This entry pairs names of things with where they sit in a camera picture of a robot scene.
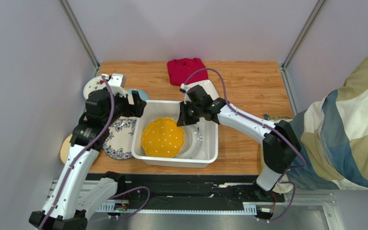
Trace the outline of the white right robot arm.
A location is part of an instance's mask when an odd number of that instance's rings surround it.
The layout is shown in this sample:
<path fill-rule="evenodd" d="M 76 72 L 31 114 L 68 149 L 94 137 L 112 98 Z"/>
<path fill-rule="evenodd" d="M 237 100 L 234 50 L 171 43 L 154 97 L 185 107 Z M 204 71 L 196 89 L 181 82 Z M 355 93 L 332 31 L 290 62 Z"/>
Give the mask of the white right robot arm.
<path fill-rule="evenodd" d="M 213 99 L 200 85 L 189 87 L 183 84 L 180 91 L 186 98 L 179 103 L 177 126 L 195 125 L 204 119 L 234 128 L 261 144 L 264 167 L 255 183 L 263 191 L 273 190 L 292 162 L 302 157 L 300 143 L 289 122 L 271 122 L 247 114 L 224 98 Z"/>

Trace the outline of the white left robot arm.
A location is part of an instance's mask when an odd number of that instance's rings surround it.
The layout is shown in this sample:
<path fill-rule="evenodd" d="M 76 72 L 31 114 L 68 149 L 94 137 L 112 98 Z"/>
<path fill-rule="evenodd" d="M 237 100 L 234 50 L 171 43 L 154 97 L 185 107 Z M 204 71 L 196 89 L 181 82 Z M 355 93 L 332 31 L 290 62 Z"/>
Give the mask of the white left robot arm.
<path fill-rule="evenodd" d="M 130 96 L 106 89 L 89 94 L 86 111 L 73 129 L 68 159 L 57 186 L 44 207 L 31 213 L 31 225 L 39 230 L 84 230 L 102 203 L 125 189 L 124 175 L 106 172 L 91 191 L 79 197 L 89 169 L 109 136 L 109 126 L 120 117 L 140 118 L 146 104 L 138 91 Z"/>

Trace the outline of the white rectangular plate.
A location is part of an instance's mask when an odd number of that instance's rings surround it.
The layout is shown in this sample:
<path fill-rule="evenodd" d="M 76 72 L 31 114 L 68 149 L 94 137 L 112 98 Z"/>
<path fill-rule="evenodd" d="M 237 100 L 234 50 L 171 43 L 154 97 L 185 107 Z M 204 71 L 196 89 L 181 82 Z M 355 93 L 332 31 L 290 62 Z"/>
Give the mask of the white rectangular plate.
<path fill-rule="evenodd" d="M 212 81 L 210 81 L 210 80 L 201 80 L 201 81 L 198 81 L 198 82 L 188 84 L 187 88 L 190 89 L 190 88 L 192 88 L 196 85 L 202 86 L 204 88 L 204 90 L 206 91 L 206 93 L 211 96 L 212 100 L 215 100 L 215 99 L 219 98 L 219 94 L 218 94 L 214 84 L 212 83 Z"/>

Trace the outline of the white round plate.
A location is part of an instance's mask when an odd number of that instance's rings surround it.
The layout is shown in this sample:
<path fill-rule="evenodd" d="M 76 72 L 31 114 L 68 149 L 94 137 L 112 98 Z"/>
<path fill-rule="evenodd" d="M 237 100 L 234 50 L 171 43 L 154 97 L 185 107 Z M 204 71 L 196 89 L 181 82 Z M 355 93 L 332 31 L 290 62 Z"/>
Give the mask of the white round plate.
<path fill-rule="evenodd" d="M 175 159 L 190 159 L 198 151 L 201 144 L 201 135 L 196 125 L 181 126 L 184 131 L 184 144 Z"/>

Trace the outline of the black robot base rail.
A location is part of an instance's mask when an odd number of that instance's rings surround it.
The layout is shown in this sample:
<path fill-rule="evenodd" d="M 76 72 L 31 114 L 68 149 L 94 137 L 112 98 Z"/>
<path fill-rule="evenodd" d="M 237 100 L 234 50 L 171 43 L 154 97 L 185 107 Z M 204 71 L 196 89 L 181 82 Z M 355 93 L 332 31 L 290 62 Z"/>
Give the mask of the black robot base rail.
<path fill-rule="evenodd" d="M 125 174 L 121 191 L 143 186 L 100 207 L 110 215 L 145 211 L 225 212 L 243 211 L 244 205 L 261 203 L 271 207 L 285 201 L 283 195 L 261 192 L 255 175 Z"/>

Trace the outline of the yellow polka dot plate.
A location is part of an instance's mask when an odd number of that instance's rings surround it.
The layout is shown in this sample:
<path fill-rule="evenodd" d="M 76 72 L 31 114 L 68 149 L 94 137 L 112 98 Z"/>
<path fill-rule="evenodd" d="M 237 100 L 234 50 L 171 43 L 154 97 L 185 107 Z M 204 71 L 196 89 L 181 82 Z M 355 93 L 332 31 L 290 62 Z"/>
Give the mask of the yellow polka dot plate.
<path fill-rule="evenodd" d="M 142 132 L 141 146 L 149 157 L 172 158 L 185 143 L 183 128 L 170 117 L 157 118 Z"/>

